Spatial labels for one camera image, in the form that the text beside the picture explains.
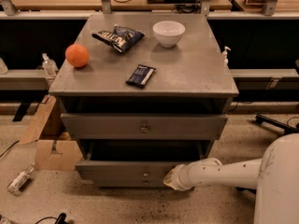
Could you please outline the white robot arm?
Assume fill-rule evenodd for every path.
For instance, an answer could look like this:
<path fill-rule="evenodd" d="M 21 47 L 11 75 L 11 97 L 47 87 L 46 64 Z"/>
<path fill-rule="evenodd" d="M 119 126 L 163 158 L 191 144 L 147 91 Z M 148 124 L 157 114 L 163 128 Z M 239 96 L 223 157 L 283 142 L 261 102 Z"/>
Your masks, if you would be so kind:
<path fill-rule="evenodd" d="M 207 158 L 179 164 L 164 184 L 180 191 L 216 185 L 254 189 L 253 224 L 299 224 L 299 134 L 281 136 L 260 159 L 223 164 Z"/>

